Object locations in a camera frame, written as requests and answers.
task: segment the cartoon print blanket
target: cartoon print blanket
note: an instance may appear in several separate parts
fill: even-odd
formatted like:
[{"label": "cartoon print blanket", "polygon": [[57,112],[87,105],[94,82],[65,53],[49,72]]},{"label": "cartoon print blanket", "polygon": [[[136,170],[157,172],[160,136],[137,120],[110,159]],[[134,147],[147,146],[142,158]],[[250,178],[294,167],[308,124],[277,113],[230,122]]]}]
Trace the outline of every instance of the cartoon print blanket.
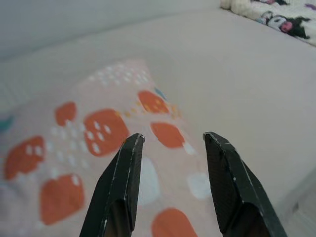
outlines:
[{"label": "cartoon print blanket", "polygon": [[221,7],[316,46],[316,0],[221,0]]},{"label": "cartoon print blanket", "polygon": [[78,237],[122,142],[142,133],[134,237],[220,236],[203,140],[142,61],[109,65],[0,115],[1,237]]}]

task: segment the white wall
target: white wall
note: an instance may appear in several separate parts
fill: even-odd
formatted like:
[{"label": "white wall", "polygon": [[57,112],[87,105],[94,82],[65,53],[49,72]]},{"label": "white wall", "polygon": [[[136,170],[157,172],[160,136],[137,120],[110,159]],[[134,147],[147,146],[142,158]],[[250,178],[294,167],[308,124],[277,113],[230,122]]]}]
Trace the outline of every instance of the white wall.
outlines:
[{"label": "white wall", "polygon": [[216,0],[10,0],[0,8],[0,59]]}]

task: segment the white mattress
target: white mattress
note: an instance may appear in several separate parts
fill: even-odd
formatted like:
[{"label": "white mattress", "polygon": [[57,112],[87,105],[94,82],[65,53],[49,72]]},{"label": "white mattress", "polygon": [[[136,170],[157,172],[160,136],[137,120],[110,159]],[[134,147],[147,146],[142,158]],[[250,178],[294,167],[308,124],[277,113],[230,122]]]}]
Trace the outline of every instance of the white mattress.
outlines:
[{"label": "white mattress", "polygon": [[279,205],[316,168],[316,48],[213,9],[90,35],[0,65],[0,109],[143,58],[193,134],[229,139]]}]

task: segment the teal spot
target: teal spot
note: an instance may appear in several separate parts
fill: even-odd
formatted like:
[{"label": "teal spot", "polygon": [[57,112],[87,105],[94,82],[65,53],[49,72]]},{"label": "teal spot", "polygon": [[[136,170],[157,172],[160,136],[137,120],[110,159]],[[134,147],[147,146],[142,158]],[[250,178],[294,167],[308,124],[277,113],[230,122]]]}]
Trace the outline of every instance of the teal spot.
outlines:
[{"label": "teal spot", "polygon": [[159,90],[159,89],[156,88],[156,87],[155,87],[155,92],[156,92],[158,95],[160,95],[164,100],[167,100],[166,97],[165,97],[165,95],[162,93],[162,91]]},{"label": "teal spot", "polygon": [[0,120],[0,133],[7,131],[13,124],[13,116]]}]

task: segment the orange strawberry print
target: orange strawberry print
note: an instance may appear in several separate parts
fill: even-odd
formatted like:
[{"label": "orange strawberry print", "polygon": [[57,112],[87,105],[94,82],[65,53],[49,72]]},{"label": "orange strawberry print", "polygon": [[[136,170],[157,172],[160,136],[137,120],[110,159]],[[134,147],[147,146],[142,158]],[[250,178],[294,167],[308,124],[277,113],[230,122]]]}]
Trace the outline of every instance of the orange strawberry print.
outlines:
[{"label": "orange strawberry print", "polygon": [[65,126],[67,121],[73,121],[77,114],[76,104],[67,102],[55,110],[55,119],[59,126]]},{"label": "orange strawberry print", "polygon": [[198,237],[187,216],[176,208],[158,214],[152,223],[153,237]]},{"label": "orange strawberry print", "polygon": [[165,122],[153,122],[151,128],[158,140],[168,148],[183,146],[184,138],[176,126]]},{"label": "orange strawberry print", "polygon": [[85,142],[90,153],[96,157],[114,152],[129,136],[120,113],[113,109],[92,113],[84,120],[84,125]]},{"label": "orange strawberry print", "polygon": [[4,165],[5,179],[13,179],[18,172],[29,173],[44,160],[44,139],[32,137],[14,147],[8,154]]},{"label": "orange strawberry print", "polygon": [[168,114],[169,109],[163,99],[148,90],[138,93],[138,98],[147,112],[153,114]]},{"label": "orange strawberry print", "polygon": [[52,225],[83,208],[84,192],[81,179],[75,174],[47,181],[40,192],[40,217]]}]

